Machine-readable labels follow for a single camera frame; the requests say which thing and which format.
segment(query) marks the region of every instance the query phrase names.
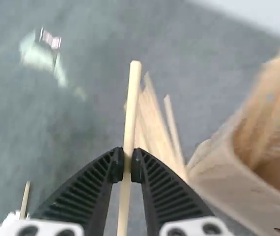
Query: wooden skewer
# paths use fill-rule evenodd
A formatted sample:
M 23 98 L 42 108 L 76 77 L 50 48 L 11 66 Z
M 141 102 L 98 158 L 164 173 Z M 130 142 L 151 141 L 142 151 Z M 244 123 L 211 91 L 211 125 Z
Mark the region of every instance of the wooden skewer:
M 188 175 L 185 168 L 185 158 L 183 156 L 183 152 L 180 146 L 178 131 L 175 123 L 175 117 L 174 117 L 169 95 L 166 95 L 164 98 L 164 106 L 165 106 L 166 118 L 170 130 L 171 139 L 173 141 L 173 148 L 175 150 L 175 157 L 177 158 L 178 161 L 177 169 L 179 171 L 180 177 L 185 182 L 188 182 Z
M 20 210 L 20 220 L 25 219 L 26 217 L 29 190 L 30 190 L 30 181 L 26 183 L 26 187 L 24 189 L 24 194 L 21 203 L 21 210 Z
M 155 144 L 158 148 L 160 157 L 159 159 L 162 160 L 175 173 L 178 173 L 175 154 L 171 145 L 169 133 L 163 121 L 158 99 L 148 73 L 146 73 L 144 76 L 144 83 L 146 85 L 145 89 L 147 89 L 147 103 L 149 104 L 148 107 L 151 108 L 151 110 L 148 111 L 148 116 L 150 116 L 150 119 L 152 119 L 150 126 L 151 129 L 154 130 Z
M 117 224 L 117 236 L 127 235 L 130 185 L 131 185 L 131 158 L 135 145 L 136 113 L 139 97 L 141 78 L 141 63 L 132 61 L 130 63 L 129 84 L 126 107 L 125 133 L 124 133 L 124 177 L 120 187 L 119 212 Z

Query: wooden dowel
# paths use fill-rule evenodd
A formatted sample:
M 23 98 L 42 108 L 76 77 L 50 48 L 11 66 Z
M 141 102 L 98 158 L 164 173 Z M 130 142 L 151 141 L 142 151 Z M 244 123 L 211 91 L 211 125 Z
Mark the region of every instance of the wooden dowel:
M 124 177 L 120 186 L 119 197 L 119 212 L 117 224 L 117 236 L 127 235 L 129 201 L 130 201 L 130 185 L 131 185 L 131 158 L 135 144 L 135 127 L 136 113 L 139 97 L 139 87 L 141 78 L 141 63 L 132 61 L 130 63 L 127 107 L 125 118 L 125 133 L 124 133 Z
M 28 193 L 30 190 L 30 181 L 26 183 L 26 187 L 24 189 L 24 194 L 21 203 L 21 210 L 20 210 L 20 220 L 25 219 L 27 213 L 27 206 L 28 206 Z

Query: metal object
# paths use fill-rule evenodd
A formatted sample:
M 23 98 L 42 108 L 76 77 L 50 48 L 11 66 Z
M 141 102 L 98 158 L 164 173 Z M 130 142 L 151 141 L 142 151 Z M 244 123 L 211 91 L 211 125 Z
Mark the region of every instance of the metal object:
M 233 236 L 222 220 L 213 217 L 188 219 L 164 224 L 159 236 Z
M 61 37 L 53 37 L 48 31 L 44 28 L 41 29 L 39 41 L 44 41 L 47 43 L 51 49 L 57 50 L 61 45 Z

